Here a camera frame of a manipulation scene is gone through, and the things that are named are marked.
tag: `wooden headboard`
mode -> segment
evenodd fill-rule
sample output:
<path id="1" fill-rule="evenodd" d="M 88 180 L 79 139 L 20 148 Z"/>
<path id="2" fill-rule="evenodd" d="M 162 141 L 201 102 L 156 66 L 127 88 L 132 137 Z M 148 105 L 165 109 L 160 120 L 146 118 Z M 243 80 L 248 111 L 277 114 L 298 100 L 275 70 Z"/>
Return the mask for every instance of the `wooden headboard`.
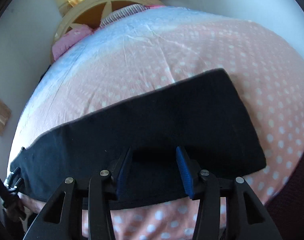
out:
<path id="1" fill-rule="evenodd" d="M 101 18 L 136 3 L 143 5 L 163 4 L 159 0 L 84 0 L 65 14 L 54 35 L 53 43 L 68 32 L 73 24 L 86 24 L 95 29 L 99 27 Z"/>

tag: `black cloth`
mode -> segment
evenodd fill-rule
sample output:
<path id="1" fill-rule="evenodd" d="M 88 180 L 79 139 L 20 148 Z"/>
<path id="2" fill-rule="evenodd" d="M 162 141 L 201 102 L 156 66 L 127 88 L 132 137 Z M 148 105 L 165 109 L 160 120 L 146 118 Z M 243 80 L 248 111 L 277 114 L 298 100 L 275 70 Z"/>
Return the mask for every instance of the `black cloth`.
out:
<path id="1" fill-rule="evenodd" d="M 125 192 L 111 209 L 185 197 L 175 159 L 178 145 L 201 168 L 234 178 L 266 166 L 249 115 L 222 69 L 131 98 L 41 135 L 11 163 L 22 192 L 47 201 L 66 177 L 90 178 L 129 147 Z"/>

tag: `polka dot bed sheet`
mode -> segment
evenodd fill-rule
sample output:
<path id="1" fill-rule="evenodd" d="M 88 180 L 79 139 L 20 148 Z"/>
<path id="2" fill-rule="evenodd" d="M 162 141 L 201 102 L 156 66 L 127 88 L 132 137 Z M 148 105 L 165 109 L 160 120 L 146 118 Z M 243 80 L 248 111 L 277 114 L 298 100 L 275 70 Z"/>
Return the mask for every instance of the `polka dot bed sheet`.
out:
<path id="1" fill-rule="evenodd" d="M 9 162 L 53 127 L 214 68 L 229 74 L 264 150 L 267 166 L 245 180 L 266 203 L 286 184 L 304 151 L 304 60 L 256 23 L 186 8 L 127 17 L 59 58 L 22 113 Z M 198 205 L 184 198 L 112 211 L 116 238 L 191 239 Z M 224 199 L 220 213 L 224 226 Z M 87 236 L 86 211 L 83 220 Z"/>

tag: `striped pillow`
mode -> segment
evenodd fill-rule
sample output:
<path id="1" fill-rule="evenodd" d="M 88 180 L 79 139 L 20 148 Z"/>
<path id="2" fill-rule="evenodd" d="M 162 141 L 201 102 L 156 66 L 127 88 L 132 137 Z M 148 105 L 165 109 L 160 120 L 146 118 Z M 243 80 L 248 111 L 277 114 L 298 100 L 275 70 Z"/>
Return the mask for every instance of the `striped pillow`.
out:
<path id="1" fill-rule="evenodd" d="M 114 12 L 110 13 L 106 18 L 101 20 L 99 29 L 102 29 L 105 26 L 107 26 L 108 24 L 116 22 L 122 18 L 136 14 L 138 12 L 143 12 L 148 9 L 149 9 L 148 7 L 146 7 L 142 4 L 132 4 L 127 7 L 122 8 L 122 9 L 119 9 L 117 11 L 114 11 Z"/>

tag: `wall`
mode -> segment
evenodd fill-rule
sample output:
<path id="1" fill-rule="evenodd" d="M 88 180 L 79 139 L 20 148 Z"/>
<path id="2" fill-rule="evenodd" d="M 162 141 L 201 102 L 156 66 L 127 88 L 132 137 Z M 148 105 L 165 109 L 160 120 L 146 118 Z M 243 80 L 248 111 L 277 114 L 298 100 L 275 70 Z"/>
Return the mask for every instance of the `wall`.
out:
<path id="1" fill-rule="evenodd" d="M 0 98 L 12 116 L 0 136 L 0 177 L 23 108 L 50 64 L 53 35 L 62 17 L 54 0 L 13 0 L 0 19 Z"/>
<path id="2" fill-rule="evenodd" d="M 304 13 L 295 0 L 162 0 L 233 18 L 252 20 L 283 37 L 304 58 Z"/>

